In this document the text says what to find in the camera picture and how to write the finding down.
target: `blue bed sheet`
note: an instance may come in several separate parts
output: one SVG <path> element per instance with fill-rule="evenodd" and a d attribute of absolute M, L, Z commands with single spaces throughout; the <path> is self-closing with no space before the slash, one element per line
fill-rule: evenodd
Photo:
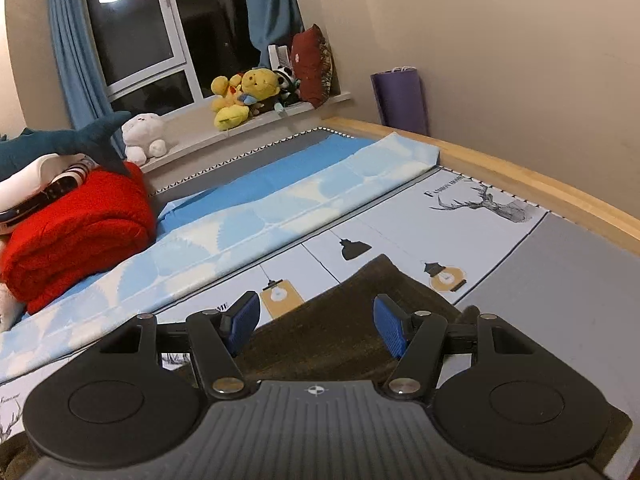
<path fill-rule="evenodd" d="M 260 200 L 344 160 L 372 143 L 373 140 L 369 139 L 350 139 L 331 134 L 317 144 L 258 168 L 229 184 L 177 200 L 173 206 L 165 208 L 158 218 L 158 240 L 174 229 L 194 222 L 210 213 Z M 105 274 L 106 272 L 100 272 L 76 283 L 57 301 L 86 289 Z"/>
<path fill-rule="evenodd" d="M 72 297 L 0 334 L 0 383 L 157 312 L 423 174 L 430 144 L 390 134 L 324 170 L 174 229 Z"/>

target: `purple yoga mat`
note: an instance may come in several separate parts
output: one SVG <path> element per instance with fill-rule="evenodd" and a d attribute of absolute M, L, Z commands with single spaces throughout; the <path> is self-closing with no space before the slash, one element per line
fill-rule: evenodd
<path fill-rule="evenodd" d="M 427 105 L 415 68 L 405 66 L 373 74 L 371 84 L 383 125 L 429 135 Z"/>

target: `yellow stuffed bear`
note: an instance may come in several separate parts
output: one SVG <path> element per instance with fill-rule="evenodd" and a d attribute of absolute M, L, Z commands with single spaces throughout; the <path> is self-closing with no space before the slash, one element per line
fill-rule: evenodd
<path fill-rule="evenodd" d="M 278 76 L 267 68 L 236 74 L 230 80 L 219 76 L 211 83 L 214 99 L 211 110 L 216 114 L 214 124 L 224 131 L 245 123 L 251 114 L 258 114 L 260 101 L 280 93 Z"/>
<path fill-rule="evenodd" d="M 221 75 L 211 83 L 211 111 L 216 115 L 214 124 L 221 131 L 235 128 L 249 118 L 249 108 L 238 100 L 241 82 L 242 76 L 236 74 L 230 80 Z"/>
<path fill-rule="evenodd" d="M 242 76 L 242 95 L 246 105 L 254 105 L 280 93 L 278 76 L 268 68 L 254 68 Z"/>

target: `red blanket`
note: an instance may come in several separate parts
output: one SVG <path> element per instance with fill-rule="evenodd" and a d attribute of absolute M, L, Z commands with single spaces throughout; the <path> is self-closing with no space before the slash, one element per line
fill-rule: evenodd
<path fill-rule="evenodd" d="M 86 183 L 18 225 L 2 254 L 2 281 L 41 310 L 77 282 L 111 269 L 154 241 L 156 218 L 142 172 L 93 171 Z"/>

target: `white stuffed animal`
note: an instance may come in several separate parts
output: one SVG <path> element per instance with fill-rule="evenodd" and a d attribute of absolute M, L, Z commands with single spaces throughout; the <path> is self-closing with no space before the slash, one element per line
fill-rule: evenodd
<path fill-rule="evenodd" d="M 142 166 L 147 158 L 166 155 L 164 121 L 157 114 L 136 115 L 122 125 L 127 160 Z"/>

